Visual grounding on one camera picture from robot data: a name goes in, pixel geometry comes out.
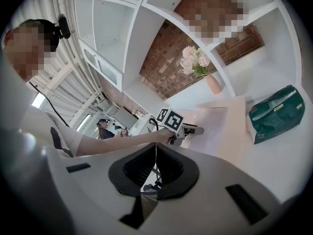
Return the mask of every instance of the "green package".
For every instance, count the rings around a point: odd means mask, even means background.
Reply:
[[[274,138],[300,124],[305,102],[292,85],[252,107],[247,127],[254,144]]]

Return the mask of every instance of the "person's ear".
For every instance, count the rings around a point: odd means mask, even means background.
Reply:
[[[9,30],[6,33],[5,38],[4,38],[4,47],[6,47],[9,41],[13,39],[13,36],[14,36],[13,30]]]

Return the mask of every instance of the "white cube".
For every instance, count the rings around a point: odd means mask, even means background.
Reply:
[[[163,125],[167,129],[178,133],[183,124],[184,117],[170,108],[162,108],[156,120],[159,122],[159,125]]]

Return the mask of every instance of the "vase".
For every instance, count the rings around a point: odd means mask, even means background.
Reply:
[[[222,92],[220,84],[211,74],[206,76],[205,79],[213,94],[219,94]]]

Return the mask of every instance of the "white t-shirt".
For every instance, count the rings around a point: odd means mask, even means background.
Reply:
[[[83,134],[67,127],[54,115],[29,106],[21,124],[21,130],[32,134],[38,144],[54,147],[60,155],[75,157]]]

